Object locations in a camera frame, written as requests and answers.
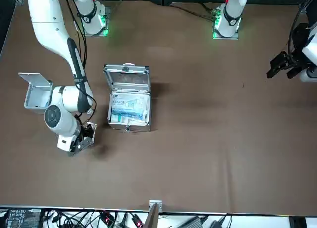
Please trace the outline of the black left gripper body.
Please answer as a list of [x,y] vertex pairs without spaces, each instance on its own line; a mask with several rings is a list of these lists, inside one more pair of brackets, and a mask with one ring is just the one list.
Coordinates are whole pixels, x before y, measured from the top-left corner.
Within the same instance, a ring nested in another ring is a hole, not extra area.
[[290,44],[288,45],[288,56],[290,62],[297,67],[303,67],[307,63],[307,58],[302,53],[309,36],[307,23],[299,23],[291,33]]

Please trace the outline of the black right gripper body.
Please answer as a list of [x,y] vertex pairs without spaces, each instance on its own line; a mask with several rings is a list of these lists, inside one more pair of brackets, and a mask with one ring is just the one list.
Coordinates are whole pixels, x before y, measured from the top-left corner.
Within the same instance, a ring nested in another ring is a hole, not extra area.
[[84,141],[88,136],[86,134],[86,128],[82,126],[82,122],[79,117],[75,117],[76,127],[74,131],[74,141]]

